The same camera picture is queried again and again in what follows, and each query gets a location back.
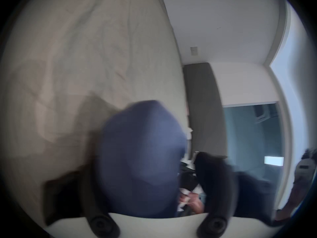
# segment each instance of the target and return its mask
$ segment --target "black knob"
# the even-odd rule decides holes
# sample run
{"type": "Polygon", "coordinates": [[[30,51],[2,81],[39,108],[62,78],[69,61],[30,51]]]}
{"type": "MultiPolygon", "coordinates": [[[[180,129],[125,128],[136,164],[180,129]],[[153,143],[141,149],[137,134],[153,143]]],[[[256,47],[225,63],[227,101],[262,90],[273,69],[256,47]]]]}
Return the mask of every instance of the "black knob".
{"type": "Polygon", "coordinates": [[[227,227],[227,222],[222,218],[212,218],[207,225],[206,232],[212,234],[220,234],[227,227]]]}
{"type": "Polygon", "coordinates": [[[90,224],[93,232],[99,237],[107,237],[113,229],[111,220],[106,216],[95,217],[90,224]]]}

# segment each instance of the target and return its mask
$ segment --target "wrinkled bedsheet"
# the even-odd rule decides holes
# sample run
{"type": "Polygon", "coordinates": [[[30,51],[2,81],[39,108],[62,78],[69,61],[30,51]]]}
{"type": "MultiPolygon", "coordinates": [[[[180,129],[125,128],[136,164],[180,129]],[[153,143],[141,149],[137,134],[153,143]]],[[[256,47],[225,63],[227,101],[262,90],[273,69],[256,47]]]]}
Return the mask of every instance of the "wrinkled bedsheet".
{"type": "Polygon", "coordinates": [[[0,69],[2,175],[41,226],[43,183],[83,165],[118,110],[155,99],[188,127],[163,0],[30,0],[0,69]]]}

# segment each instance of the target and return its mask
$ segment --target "hand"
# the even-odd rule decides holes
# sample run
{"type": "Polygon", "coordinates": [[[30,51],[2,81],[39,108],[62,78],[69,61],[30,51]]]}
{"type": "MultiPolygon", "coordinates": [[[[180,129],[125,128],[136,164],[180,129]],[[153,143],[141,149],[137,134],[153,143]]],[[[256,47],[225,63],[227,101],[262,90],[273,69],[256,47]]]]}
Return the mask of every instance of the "hand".
{"type": "Polygon", "coordinates": [[[187,196],[184,194],[180,195],[180,202],[186,203],[189,197],[187,205],[195,212],[196,214],[204,212],[204,204],[200,201],[199,195],[197,193],[189,193],[187,196]]]}

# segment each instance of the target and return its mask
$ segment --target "light switch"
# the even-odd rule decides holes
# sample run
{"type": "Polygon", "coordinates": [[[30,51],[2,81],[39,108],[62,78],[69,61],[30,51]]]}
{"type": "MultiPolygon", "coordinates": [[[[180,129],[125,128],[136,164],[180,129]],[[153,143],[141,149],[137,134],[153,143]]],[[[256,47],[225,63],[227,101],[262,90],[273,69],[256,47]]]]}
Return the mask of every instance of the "light switch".
{"type": "Polygon", "coordinates": [[[192,53],[192,56],[197,56],[198,55],[197,47],[191,47],[191,53],[192,53]]]}

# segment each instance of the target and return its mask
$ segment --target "white bedsheet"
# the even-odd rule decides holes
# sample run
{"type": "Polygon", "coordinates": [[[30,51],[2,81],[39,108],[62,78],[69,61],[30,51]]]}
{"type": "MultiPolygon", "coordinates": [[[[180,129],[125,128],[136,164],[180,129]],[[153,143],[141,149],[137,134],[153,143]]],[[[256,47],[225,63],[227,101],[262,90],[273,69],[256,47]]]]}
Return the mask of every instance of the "white bedsheet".
{"type": "Polygon", "coordinates": [[[2,171],[41,226],[43,182],[82,165],[90,139],[117,110],[160,100],[187,132],[163,0],[31,0],[0,67],[2,171]]]}

